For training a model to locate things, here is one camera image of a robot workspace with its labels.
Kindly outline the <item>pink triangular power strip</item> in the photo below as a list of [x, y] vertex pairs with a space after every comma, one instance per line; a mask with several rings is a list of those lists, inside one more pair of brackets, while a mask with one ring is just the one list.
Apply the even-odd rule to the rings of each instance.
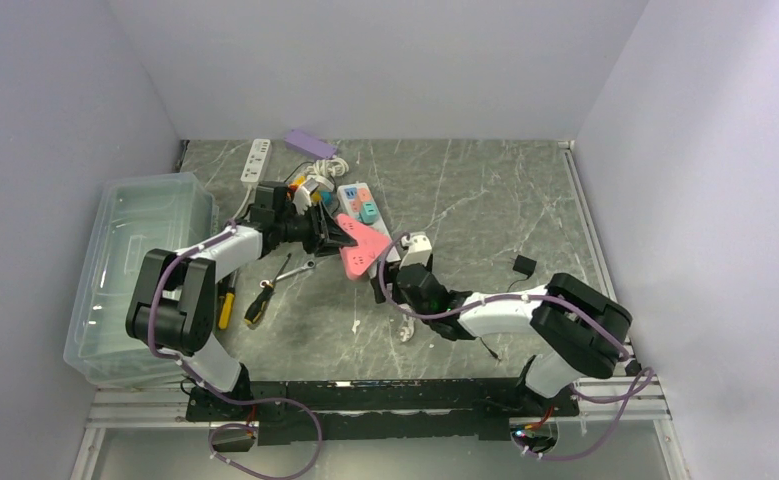
[[390, 245], [391, 239], [387, 234], [381, 233], [347, 214], [341, 213], [336, 216], [335, 220], [343, 232], [355, 241], [354, 246], [340, 249], [346, 277], [352, 281], [360, 280]]

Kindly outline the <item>white long power strip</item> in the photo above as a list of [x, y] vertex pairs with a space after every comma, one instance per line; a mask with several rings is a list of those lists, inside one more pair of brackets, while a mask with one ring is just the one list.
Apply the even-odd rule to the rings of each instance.
[[368, 275], [372, 265], [388, 247], [389, 230], [369, 186], [365, 183], [341, 185], [337, 190], [340, 210], [336, 223], [356, 241], [340, 251], [342, 264], [350, 279]]

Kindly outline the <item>black power adapter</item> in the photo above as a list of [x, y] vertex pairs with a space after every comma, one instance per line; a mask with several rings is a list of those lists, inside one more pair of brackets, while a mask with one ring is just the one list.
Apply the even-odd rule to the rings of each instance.
[[524, 255], [517, 255], [513, 261], [512, 270], [526, 277], [532, 277], [537, 268], [537, 261]]

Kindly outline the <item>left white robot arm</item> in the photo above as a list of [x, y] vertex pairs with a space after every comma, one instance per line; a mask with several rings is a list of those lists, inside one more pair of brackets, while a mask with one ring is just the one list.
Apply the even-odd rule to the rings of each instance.
[[226, 419], [244, 417], [254, 397], [248, 368], [214, 335], [219, 283], [288, 243], [316, 257], [357, 244], [323, 204], [297, 199], [284, 182], [263, 181], [245, 217], [191, 247], [155, 248], [143, 258], [126, 314], [127, 335], [212, 393], [213, 407]]

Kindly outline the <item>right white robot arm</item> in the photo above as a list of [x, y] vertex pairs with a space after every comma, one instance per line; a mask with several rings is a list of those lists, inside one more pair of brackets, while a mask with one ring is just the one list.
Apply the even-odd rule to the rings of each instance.
[[449, 341], [488, 335], [527, 334], [546, 351], [532, 355], [518, 377], [516, 401], [539, 415], [575, 381], [609, 379], [630, 359], [625, 345], [632, 315], [626, 308], [567, 273], [523, 291], [450, 290], [424, 264], [375, 263], [371, 281], [378, 302], [420, 320]]

